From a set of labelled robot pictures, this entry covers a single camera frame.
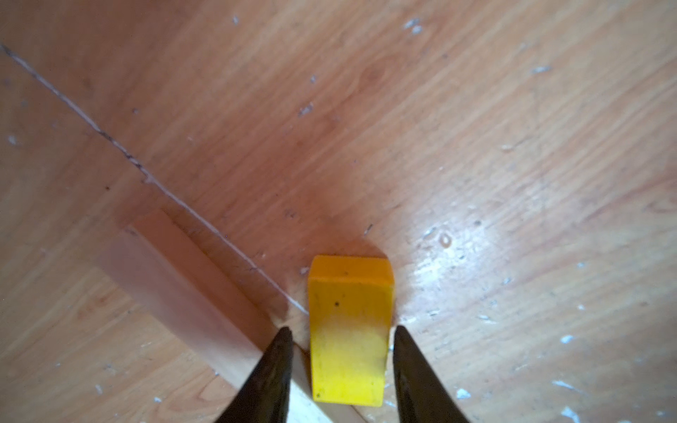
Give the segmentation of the yellow block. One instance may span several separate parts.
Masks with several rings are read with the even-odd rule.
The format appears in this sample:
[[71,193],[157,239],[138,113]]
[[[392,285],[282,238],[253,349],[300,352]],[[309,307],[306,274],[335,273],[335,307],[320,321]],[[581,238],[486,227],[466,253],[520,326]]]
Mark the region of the yellow block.
[[384,403],[395,281],[377,257],[314,257],[308,276],[312,398]]

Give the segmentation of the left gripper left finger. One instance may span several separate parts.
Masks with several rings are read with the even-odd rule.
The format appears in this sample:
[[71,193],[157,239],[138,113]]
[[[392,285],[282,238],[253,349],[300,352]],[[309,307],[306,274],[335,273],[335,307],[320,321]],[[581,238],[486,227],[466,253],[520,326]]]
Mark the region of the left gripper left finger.
[[287,422],[293,370],[293,335],[288,327],[279,329],[217,423]]

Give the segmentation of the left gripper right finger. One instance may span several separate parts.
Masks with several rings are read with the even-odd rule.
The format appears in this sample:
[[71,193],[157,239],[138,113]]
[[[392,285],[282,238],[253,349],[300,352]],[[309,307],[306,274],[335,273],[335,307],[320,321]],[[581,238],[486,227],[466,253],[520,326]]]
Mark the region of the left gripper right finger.
[[392,363],[400,422],[469,422],[403,325],[394,333]]

